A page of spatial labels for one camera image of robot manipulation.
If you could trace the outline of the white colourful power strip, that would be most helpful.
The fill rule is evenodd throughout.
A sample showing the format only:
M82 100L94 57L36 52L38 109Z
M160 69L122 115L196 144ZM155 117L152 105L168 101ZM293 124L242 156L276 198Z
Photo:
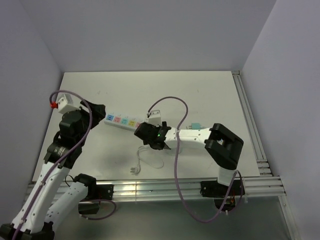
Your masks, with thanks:
M107 113L104 119L106 125L134 132L144 120L139 117L120 113Z

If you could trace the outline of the teal charger plug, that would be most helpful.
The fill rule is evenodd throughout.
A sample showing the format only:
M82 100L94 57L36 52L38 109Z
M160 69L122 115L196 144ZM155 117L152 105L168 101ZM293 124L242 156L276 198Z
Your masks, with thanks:
M202 128L203 127L198 122L193 122L187 127L187 129L189 129L189 130L201 130Z

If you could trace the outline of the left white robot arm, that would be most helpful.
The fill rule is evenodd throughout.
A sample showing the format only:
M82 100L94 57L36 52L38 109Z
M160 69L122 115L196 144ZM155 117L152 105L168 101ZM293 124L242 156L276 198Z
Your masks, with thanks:
M55 103L62 118L59 130L47 148L39 178L27 201L11 223L0 227L5 240L52 240L61 220L81 200L96 197L96 179L86 174L75 177L68 192L53 203L62 181L82 153L89 131L106 117L106 107L81 101L80 107Z

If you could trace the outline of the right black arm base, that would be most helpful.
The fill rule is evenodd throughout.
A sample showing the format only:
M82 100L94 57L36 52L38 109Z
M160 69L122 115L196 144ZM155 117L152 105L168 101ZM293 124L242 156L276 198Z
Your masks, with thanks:
M228 186L218 183L217 180L201 181L200 186L201 196L204 198L214 198L215 207L219 209L223 204ZM246 192L242 186L242 182L238 179L234 180L222 211L225 212L233 210L237 205L236 198L240 197L241 195L244 196L245 193Z

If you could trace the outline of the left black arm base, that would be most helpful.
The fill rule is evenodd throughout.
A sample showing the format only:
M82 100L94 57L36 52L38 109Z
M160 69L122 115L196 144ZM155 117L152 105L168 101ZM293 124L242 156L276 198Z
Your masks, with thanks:
M112 200L114 193L113 184L97 184L93 193L88 194L78 204L78 212L81 215L95 215L102 208L101 201L92 200Z

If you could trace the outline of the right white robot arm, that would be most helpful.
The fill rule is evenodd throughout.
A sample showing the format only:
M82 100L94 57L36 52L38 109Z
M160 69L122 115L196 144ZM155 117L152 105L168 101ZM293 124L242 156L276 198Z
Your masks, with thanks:
M217 191L227 195L233 190L232 178L244 141L223 124L215 123L213 127L203 129L177 129L167 126L165 121L161 126L143 122L134 135L153 150L172 150L177 147L206 150L218 165Z

